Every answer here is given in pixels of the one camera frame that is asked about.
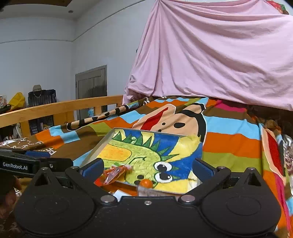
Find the red orange clear snack packet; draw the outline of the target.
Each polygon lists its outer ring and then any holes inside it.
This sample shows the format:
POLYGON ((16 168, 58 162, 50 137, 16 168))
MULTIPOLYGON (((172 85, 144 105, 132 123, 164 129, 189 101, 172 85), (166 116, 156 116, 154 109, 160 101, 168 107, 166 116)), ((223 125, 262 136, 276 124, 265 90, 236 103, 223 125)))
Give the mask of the red orange clear snack packet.
POLYGON ((130 165, 113 165, 112 167, 105 169, 102 175, 94 181, 96 186, 102 187, 114 183, 121 175, 126 172, 132 171, 132 166, 130 165))

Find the small orange ball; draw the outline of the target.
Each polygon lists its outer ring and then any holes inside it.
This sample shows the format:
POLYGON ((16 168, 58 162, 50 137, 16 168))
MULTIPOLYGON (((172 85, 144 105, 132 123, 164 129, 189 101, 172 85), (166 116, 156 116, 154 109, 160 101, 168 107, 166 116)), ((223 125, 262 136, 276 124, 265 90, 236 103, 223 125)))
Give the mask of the small orange ball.
POLYGON ((153 188, 153 182, 149 179, 142 179, 139 182, 139 186, 142 186, 144 188, 153 188))

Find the white barcode green snack pouch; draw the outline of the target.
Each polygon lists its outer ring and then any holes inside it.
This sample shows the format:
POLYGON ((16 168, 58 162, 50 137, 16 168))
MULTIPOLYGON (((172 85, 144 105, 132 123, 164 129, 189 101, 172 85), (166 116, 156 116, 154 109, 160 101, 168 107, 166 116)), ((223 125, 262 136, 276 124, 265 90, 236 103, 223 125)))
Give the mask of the white barcode green snack pouch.
POLYGON ((172 193, 166 193, 161 191, 155 191, 149 188, 144 188, 139 186, 135 195, 131 195, 129 192, 122 191, 118 189, 112 194, 114 197, 120 199, 123 196, 146 196, 146 197, 154 197, 154 196, 176 196, 172 193))

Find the colourful dragon tray box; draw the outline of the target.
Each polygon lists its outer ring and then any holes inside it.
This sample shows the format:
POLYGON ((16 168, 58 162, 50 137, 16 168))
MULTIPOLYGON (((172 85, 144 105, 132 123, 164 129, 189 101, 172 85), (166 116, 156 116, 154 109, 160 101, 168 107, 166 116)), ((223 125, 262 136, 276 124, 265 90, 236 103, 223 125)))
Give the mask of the colourful dragon tray box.
POLYGON ((176 135, 146 130, 114 128, 80 163, 103 160, 104 168, 130 165, 132 170, 118 181, 137 186, 143 179, 153 183, 153 190, 184 194, 197 185, 192 171, 194 159, 202 156, 201 137, 196 134, 176 135))

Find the brown patterned striped quilt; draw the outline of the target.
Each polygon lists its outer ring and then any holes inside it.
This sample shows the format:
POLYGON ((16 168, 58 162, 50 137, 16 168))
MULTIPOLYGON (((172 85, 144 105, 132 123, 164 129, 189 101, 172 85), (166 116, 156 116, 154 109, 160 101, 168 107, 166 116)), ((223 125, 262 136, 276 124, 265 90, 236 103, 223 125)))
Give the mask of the brown patterned striped quilt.
POLYGON ((292 136, 292 112, 214 98, 143 98, 91 119, 51 127, 2 148, 48 152, 79 165, 113 128, 201 137, 202 159, 233 172, 255 167, 281 205, 278 237, 292 237, 292 175, 284 161, 283 135, 292 136))

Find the yellow bag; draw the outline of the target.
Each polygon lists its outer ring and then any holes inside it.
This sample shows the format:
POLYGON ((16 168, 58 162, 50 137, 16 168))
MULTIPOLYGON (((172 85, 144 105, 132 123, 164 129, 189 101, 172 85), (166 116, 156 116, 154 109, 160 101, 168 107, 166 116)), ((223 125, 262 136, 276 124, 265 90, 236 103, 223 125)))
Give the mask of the yellow bag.
POLYGON ((21 92, 17 92, 8 103, 11 108, 10 111, 19 110, 25 108, 25 97, 21 92))

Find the black crate with hat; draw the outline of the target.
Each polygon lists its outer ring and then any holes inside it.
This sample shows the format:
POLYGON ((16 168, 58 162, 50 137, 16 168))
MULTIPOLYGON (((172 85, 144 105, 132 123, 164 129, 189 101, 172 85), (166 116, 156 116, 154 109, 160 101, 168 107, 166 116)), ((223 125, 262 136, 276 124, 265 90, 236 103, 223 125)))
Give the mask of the black crate with hat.
MULTIPOLYGON (((33 91, 28 93, 28 106, 40 106, 44 104, 56 103, 56 90, 49 89, 43 90, 41 85, 34 85, 33 91)), ((52 115, 44 116, 41 118, 32 119, 29 121, 31 134, 37 134, 44 129, 54 126, 54 118, 52 115)))

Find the floral white fabric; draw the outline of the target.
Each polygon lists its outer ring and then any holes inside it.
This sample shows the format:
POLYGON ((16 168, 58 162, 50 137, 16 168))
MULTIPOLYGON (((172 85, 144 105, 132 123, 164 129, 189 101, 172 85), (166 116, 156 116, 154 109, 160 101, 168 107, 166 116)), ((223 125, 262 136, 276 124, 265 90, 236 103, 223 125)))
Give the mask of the floral white fabric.
POLYGON ((288 135, 283 135, 284 161, 289 176, 292 175, 292 138, 288 135))

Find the grey wooden door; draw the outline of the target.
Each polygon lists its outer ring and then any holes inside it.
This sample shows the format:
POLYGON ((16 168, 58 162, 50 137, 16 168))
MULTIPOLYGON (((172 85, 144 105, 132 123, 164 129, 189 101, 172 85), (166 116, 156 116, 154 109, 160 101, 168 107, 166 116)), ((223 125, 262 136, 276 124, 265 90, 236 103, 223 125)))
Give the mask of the grey wooden door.
POLYGON ((103 65, 75 75, 75 98, 107 96, 107 66, 103 65))

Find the pink draped sheet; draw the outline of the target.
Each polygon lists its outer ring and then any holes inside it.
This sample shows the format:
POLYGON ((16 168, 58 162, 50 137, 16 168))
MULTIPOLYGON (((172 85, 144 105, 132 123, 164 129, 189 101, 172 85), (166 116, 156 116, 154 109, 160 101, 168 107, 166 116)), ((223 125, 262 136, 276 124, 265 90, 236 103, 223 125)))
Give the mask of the pink draped sheet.
POLYGON ((123 101, 144 96, 292 110, 292 16, 266 1, 156 1, 123 101))

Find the wooden bed rail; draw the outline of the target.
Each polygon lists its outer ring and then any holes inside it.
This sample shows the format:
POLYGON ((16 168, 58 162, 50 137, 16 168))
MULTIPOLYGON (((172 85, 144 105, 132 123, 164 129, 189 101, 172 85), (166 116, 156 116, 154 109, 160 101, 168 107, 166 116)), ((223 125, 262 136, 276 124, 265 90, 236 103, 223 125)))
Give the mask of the wooden bed rail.
POLYGON ((84 98, 10 111, 1 114, 1 127, 10 126, 18 122, 27 123, 29 120, 42 118, 44 116, 66 115, 67 113, 69 114, 66 116, 70 118, 70 120, 73 120, 74 111, 93 107, 95 113, 100 113, 102 106, 113 104, 120 106, 122 98, 122 95, 84 98))

